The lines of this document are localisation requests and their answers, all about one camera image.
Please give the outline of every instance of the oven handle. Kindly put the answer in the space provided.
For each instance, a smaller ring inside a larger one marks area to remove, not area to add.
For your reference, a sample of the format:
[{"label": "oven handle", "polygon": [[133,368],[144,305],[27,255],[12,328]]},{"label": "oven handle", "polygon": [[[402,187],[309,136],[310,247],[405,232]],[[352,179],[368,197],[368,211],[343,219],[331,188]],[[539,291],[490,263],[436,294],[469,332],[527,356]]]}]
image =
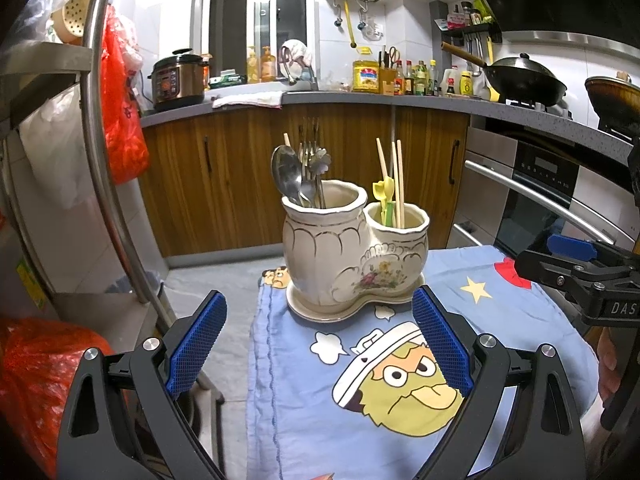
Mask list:
[{"label": "oven handle", "polygon": [[476,246],[479,246],[479,247],[482,246],[480,241],[475,236],[473,236],[469,231],[467,231],[464,227],[462,227],[462,225],[453,224],[453,228],[457,232],[459,232],[463,237],[465,237],[467,240],[469,240],[473,245],[476,245]]},{"label": "oven handle", "polygon": [[558,205],[553,200],[549,200],[546,196],[538,193],[537,191],[532,190],[530,187],[524,186],[524,184],[516,182],[512,178],[504,176],[498,173],[497,171],[492,170],[491,168],[472,162],[471,160],[465,161],[465,167],[469,168],[472,171],[475,171],[476,173],[480,173],[481,175],[484,175],[485,177],[490,178],[491,180],[494,180],[500,184],[503,184],[504,186],[507,186],[508,188],[513,189],[514,191],[520,193],[521,195],[524,195],[527,198],[533,200],[533,202],[536,202],[537,204],[540,204],[541,206],[546,207],[550,211],[556,213],[560,218],[569,222],[569,224],[574,225],[575,227],[580,229],[580,231],[589,235],[591,238],[594,238],[595,240],[598,240],[607,244],[611,244],[611,245],[614,244],[614,241],[610,237],[608,237],[606,234],[604,234],[601,231],[598,231],[594,226],[592,226],[588,222],[585,222],[578,215],[575,215],[574,213],[569,211],[567,208],[562,207],[561,205]]}]

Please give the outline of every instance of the yellow star print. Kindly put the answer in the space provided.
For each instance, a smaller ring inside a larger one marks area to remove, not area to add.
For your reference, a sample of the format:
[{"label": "yellow star print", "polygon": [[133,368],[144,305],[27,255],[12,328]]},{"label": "yellow star print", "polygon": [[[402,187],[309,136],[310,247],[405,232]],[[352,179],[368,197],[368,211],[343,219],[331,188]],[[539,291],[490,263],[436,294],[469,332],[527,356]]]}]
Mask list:
[{"label": "yellow star print", "polygon": [[491,295],[484,290],[484,286],[486,283],[475,283],[470,277],[466,277],[468,281],[468,285],[461,286],[460,290],[464,290],[465,292],[471,292],[474,295],[474,300],[476,304],[480,301],[480,298],[490,298]]}]

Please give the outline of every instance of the blue gripper pad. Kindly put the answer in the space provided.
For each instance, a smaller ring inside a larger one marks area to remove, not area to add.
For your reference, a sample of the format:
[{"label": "blue gripper pad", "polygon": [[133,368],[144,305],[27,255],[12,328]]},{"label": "blue gripper pad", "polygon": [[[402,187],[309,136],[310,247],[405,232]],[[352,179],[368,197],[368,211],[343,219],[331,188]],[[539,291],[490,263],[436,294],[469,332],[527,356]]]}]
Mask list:
[{"label": "blue gripper pad", "polygon": [[210,298],[171,356],[166,389],[174,399],[193,386],[225,322],[226,299],[218,292]]},{"label": "blue gripper pad", "polygon": [[463,397],[468,396],[474,382],[469,373],[469,355],[462,343],[423,288],[414,292],[412,307],[415,322],[433,352],[447,384],[459,390]]},{"label": "blue gripper pad", "polygon": [[568,236],[551,235],[546,241],[546,248],[553,254],[560,254],[582,262],[590,262],[598,257],[598,251],[591,242]]}]

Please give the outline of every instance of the metal bolt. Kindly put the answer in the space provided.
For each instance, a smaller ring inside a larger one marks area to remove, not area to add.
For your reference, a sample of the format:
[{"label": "metal bolt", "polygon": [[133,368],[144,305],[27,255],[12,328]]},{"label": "metal bolt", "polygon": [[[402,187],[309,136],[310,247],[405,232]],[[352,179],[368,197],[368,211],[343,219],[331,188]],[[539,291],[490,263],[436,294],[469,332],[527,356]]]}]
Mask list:
[{"label": "metal bolt", "polygon": [[155,350],[160,346],[160,340],[157,337],[150,337],[145,342],[142,343],[142,348],[145,350]]},{"label": "metal bolt", "polygon": [[490,334],[482,334],[480,336],[480,344],[482,346],[486,346],[487,348],[493,348],[496,345],[497,341],[495,337]]},{"label": "metal bolt", "polygon": [[542,353],[547,357],[553,357],[556,355],[556,349],[551,345],[542,345]]},{"label": "metal bolt", "polygon": [[98,357],[98,349],[97,348],[89,348],[86,352],[84,352],[84,358],[87,361],[93,361]]}]

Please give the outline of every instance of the rice cooker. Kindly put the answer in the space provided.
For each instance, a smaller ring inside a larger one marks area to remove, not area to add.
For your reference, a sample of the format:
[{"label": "rice cooker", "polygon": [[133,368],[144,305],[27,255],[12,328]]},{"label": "rice cooker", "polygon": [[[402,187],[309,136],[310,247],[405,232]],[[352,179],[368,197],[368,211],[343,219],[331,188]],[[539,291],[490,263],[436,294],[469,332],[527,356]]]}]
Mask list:
[{"label": "rice cooker", "polygon": [[154,65],[151,86],[154,109],[158,112],[204,101],[204,74],[207,62],[202,56],[190,54],[193,49],[174,50]]}]

